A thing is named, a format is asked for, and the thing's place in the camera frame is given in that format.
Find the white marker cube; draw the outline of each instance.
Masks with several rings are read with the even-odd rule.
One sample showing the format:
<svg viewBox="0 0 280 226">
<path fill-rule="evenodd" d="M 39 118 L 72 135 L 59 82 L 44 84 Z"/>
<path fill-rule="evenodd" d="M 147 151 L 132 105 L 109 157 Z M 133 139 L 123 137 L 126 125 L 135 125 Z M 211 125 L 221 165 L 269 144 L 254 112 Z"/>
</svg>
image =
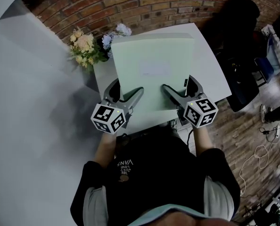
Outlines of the white marker cube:
<svg viewBox="0 0 280 226">
<path fill-rule="evenodd" d="M 218 108 L 209 98 L 193 100 L 187 103 L 184 118 L 195 128 L 211 124 L 218 112 Z"/>
<path fill-rule="evenodd" d="M 115 134 L 126 122 L 122 109 L 101 104 L 96 105 L 91 120 L 98 130 L 109 134 Z"/>
</svg>

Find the black sticker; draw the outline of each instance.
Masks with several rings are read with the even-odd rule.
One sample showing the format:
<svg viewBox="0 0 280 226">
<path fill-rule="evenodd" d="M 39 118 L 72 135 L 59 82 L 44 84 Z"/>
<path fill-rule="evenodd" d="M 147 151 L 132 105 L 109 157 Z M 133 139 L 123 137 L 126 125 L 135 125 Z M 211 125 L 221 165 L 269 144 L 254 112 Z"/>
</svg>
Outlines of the black sticker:
<svg viewBox="0 0 280 226">
<path fill-rule="evenodd" d="M 204 113 L 215 110 L 214 105 L 208 99 L 198 100 L 196 103 Z"/>
<path fill-rule="evenodd" d="M 187 105 L 185 117 L 196 126 L 198 124 L 198 121 L 200 120 L 201 115 L 189 105 Z"/>
<path fill-rule="evenodd" d="M 214 116 L 215 116 L 215 113 L 211 113 L 209 115 L 205 115 L 203 117 L 203 120 L 202 120 L 200 126 L 204 126 L 204 125 L 210 124 L 212 122 Z"/>
<path fill-rule="evenodd" d="M 97 121 L 94 121 L 94 123 L 97 126 L 98 130 L 102 130 L 102 131 L 111 133 L 110 129 L 108 128 L 108 126 L 106 124 L 103 124 L 103 123 L 97 122 Z"/>
<path fill-rule="evenodd" d="M 122 124 L 124 124 L 124 117 L 122 113 L 111 123 L 113 131 L 116 132 Z"/>
<path fill-rule="evenodd" d="M 108 119 L 110 119 L 111 114 L 113 113 L 114 109 L 105 107 L 105 106 L 100 106 L 100 108 L 97 110 L 96 114 L 94 115 L 94 118 L 100 121 L 105 121 L 107 122 Z"/>
</svg>

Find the forearm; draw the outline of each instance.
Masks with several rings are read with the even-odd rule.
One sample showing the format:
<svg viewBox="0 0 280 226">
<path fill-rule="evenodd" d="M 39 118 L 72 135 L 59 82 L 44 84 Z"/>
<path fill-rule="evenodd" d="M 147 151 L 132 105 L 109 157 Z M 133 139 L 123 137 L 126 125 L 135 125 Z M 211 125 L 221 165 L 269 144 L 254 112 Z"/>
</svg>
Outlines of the forearm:
<svg viewBox="0 0 280 226">
<path fill-rule="evenodd" d="M 103 133 L 94 161 L 106 168 L 114 159 L 117 134 Z"/>
<path fill-rule="evenodd" d="M 210 140 L 206 127 L 198 129 L 193 127 L 193 134 L 195 138 L 197 156 L 201 155 L 202 152 L 213 148 L 213 144 Z"/>
</svg>

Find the gray sleeve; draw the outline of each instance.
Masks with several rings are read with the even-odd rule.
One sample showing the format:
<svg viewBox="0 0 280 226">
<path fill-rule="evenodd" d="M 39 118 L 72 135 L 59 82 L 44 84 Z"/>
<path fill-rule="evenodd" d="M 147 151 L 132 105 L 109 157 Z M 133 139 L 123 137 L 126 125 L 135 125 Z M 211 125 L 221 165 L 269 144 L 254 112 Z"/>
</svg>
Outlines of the gray sleeve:
<svg viewBox="0 0 280 226">
<path fill-rule="evenodd" d="M 204 183 L 204 214 L 212 218 L 230 221 L 234 212 L 234 203 L 228 189 L 220 182 L 206 177 Z"/>
<path fill-rule="evenodd" d="M 107 194 L 106 188 L 95 189 L 90 187 L 83 202 L 83 225 L 84 226 L 107 226 Z"/>
</svg>

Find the table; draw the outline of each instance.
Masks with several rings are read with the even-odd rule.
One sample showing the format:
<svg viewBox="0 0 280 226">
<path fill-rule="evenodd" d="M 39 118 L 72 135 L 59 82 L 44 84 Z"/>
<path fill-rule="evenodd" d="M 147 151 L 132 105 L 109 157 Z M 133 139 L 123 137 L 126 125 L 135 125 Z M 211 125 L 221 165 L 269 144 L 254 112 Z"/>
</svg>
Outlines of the table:
<svg viewBox="0 0 280 226">
<path fill-rule="evenodd" d="M 143 34 L 150 33 L 173 33 L 186 32 L 195 39 L 193 51 L 193 63 L 191 65 L 191 75 L 202 85 L 205 94 L 214 102 L 224 99 L 231 95 L 226 78 L 217 62 L 212 50 L 205 38 L 194 23 L 181 24 L 166 28 L 161 28 Z M 103 97 L 105 89 L 109 84 L 118 78 L 114 60 L 100 62 L 94 65 L 94 72 L 100 97 Z M 119 129 L 118 135 L 123 133 L 132 134 L 164 122 L 177 118 L 176 110 L 149 112 L 145 115 L 137 113 L 137 106 L 132 113 L 132 117 L 126 129 Z"/>
</svg>

